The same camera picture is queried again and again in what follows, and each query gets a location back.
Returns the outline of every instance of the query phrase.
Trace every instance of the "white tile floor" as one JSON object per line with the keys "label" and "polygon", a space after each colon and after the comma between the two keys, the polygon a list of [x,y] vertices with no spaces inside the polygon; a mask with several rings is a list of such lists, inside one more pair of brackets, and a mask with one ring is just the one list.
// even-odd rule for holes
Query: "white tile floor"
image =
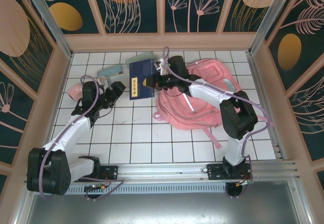
{"label": "white tile floor", "polygon": [[[125,64],[136,52],[79,53],[74,54],[53,135],[68,122],[76,103],[67,90],[86,74],[97,76],[97,71],[113,64]],[[251,70],[243,51],[179,51],[170,52],[170,57],[181,55],[186,63],[200,59],[218,59],[229,69],[249,98],[260,103]],[[98,119],[95,126],[78,142],[75,155],[98,156],[103,164],[119,163],[170,163],[221,161],[227,148],[227,135],[222,127],[212,128],[222,148],[215,149],[202,130],[179,130],[166,122],[152,118],[156,108],[155,98],[129,100],[129,90],[118,99],[111,113]],[[255,130],[262,128],[259,122]],[[254,135],[248,142],[246,154],[252,160],[276,159],[269,132]]]}

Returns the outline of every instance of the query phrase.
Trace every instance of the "backpack strap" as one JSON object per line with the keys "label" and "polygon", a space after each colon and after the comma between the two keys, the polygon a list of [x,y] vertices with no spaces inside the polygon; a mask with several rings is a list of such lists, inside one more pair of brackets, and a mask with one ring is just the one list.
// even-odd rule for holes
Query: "backpack strap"
{"label": "backpack strap", "polygon": [[208,128],[204,128],[202,130],[205,132],[205,134],[208,136],[208,138],[213,142],[216,149],[220,149],[222,147],[222,145],[218,142],[216,137],[214,137],[214,135],[210,132],[210,130]]}
{"label": "backpack strap", "polygon": [[258,120],[268,122],[268,119],[267,119],[266,117],[262,116],[262,115],[257,115],[257,117],[258,117]]}
{"label": "backpack strap", "polygon": [[158,111],[156,111],[153,114],[153,118],[156,119],[157,121],[163,121],[164,120]]}

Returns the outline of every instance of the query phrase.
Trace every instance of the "black wire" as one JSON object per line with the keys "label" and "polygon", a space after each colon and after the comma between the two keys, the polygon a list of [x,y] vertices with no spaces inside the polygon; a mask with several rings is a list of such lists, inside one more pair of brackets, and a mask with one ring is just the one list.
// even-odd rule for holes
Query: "black wire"
{"label": "black wire", "polygon": [[111,111],[112,111],[112,108],[111,108],[111,110],[110,110],[108,113],[106,113],[105,115],[102,115],[102,116],[98,117],[98,119],[107,116],[108,114],[110,114]]}
{"label": "black wire", "polygon": [[179,95],[170,95],[170,94],[168,94],[168,90],[166,90],[166,93],[167,93],[167,95],[169,96],[169,97],[178,97],[178,96],[180,96],[182,93],[180,93]]}
{"label": "black wire", "polygon": [[203,173],[208,173],[208,171],[204,171],[204,169],[208,169],[207,167],[204,167],[201,171],[203,172]]}

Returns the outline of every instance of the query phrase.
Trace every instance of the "purple cable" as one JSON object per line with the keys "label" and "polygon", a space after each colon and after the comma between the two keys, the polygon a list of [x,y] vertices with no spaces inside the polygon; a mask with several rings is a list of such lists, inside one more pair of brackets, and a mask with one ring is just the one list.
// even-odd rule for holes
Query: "purple cable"
{"label": "purple cable", "polygon": [[120,184],[118,184],[116,187],[114,187],[111,191],[109,191],[108,193],[104,194],[104,195],[101,195],[99,196],[98,198],[96,199],[90,199],[90,197],[88,196],[88,193],[91,189],[88,189],[87,192],[86,192],[86,198],[87,200],[92,200],[92,201],[97,201],[97,200],[102,200],[103,198],[106,198],[108,197],[112,192],[114,192],[116,189],[118,189],[119,186],[121,186],[125,180],[101,180],[99,178],[92,178],[92,177],[82,177],[80,178],[81,180],[92,180],[92,181],[99,181],[99,182],[107,182],[107,183],[114,183],[114,182],[120,182]]}
{"label": "purple cable", "polygon": [[[209,84],[209,83],[207,83],[207,82],[203,83],[203,82],[199,82],[199,81],[191,81],[191,80],[185,79],[185,78],[183,78],[183,77],[177,75],[176,73],[174,73],[174,72],[170,69],[170,67],[169,67],[169,65],[168,65],[168,61],[167,61],[167,59],[168,59],[168,57],[169,57],[169,52],[170,52],[170,48],[169,48],[169,47],[164,47],[164,48],[163,48],[163,60],[164,60],[164,65],[166,65],[168,71],[169,71],[172,75],[174,75],[176,78],[178,78],[178,79],[180,79],[180,80],[182,80],[182,81],[186,81],[186,82],[190,82],[190,83],[193,83],[193,84],[197,84],[197,85],[201,85],[201,86],[209,87],[209,88],[214,89],[214,90],[216,90],[216,91],[218,91],[218,92],[220,92],[220,93],[222,93],[222,94],[224,94],[224,95],[227,95],[227,96],[230,96],[230,97],[233,97],[233,98],[236,98],[236,99],[242,100],[242,101],[244,101],[244,102],[247,102],[247,103],[249,103],[249,104],[251,104],[251,105],[257,107],[258,109],[260,109],[260,110],[263,112],[263,114],[264,114],[265,117],[267,118],[266,126],[263,127],[263,128],[260,129],[260,130],[257,130],[257,131],[255,131],[255,132],[253,132],[253,133],[248,133],[247,136],[246,136],[245,139],[244,139],[243,146],[242,146],[242,151],[241,151],[241,155],[243,155],[245,158],[247,158],[248,156],[245,156],[245,155],[244,155],[244,151],[245,151],[245,146],[246,146],[246,143],[247,143],[247,141],[248,141],[248,138],[249,138],[250,136],[252,136],[252,135],[254,135],[254,134],[257,134],[257,133],[260,133],[260,132],[262,132],[262,131],[264,131],[265,129],[268,128],[268,126],[270,125],[270,122],[271,122],[271,119],[270,119],[270,116],[268,115],[268,113],[267,113],[267,112],[266,112],[262,107],[260,107],[259,105],[257,105],[256,103],[254,103],[254,102],[252,102],[252,101],[250,101],[250,100],[248,100],[248,99],[245,99],[245,98],[242,98],[242,97],[236,96],[236,95],[234,95],[234,94],[230,94],[230,93],[228,93],[228,92],[226,92],[226,91],[224,91],[224,90],[222,90],[222,89],[220,89],[220,88],[218,88],[218,87],[216,87],[216,86],[214,86],[214,85],[211,85],[211,84]],[[252,175],[251,158],[250,158],[250,168],[251,168],[251,175]]]}
{"label": "purple cable", "polygon": [[44,191],[43,191],[43,173],[44,173],[44,167],[45,167],[45,163],[46,163],[46,160],[50,154],[50,152],[53,150],[53,148],[56,146],[56,144],[61,140],[61,138],[64,136],[64,134],[71,128],[71,126],[73,126],[79,119],[81,119],[82,117],[84,117],[86,114],[88,114],[93,108],[94,106],[96,105],[97,101],[98,101],[98,98],[99,98],[99,86],[98,86],[98,83],[97,81],[92,77],[92,76],[89,76],[89,75],[84,75],[80,78],[81,80],[81,84],[83,84],[82,82],[82,79],[83,78],[90,78],[92,79],[92,81],[95,83],[96,85],[96,97],[95,97],[95,100],[94,102],[92,103],[92,105],[90,106],[90,108],[84,112],[82,115],[80,115],[78,118],[76,118],[74,121],[72,121],[59,135],[58,137],[56,138],[56,140],[54,141],[54,143],[50,146],[50,148],[47,150],[43,160],[42,160],[42,163],[40,165],[40,170],[39,170],[39,181],[38,181],[38,188],[39,188],[39,193],[40,193],[40,196],[44,199],[44,200],[49,200],[49,198],[47,198],[44,194]]}

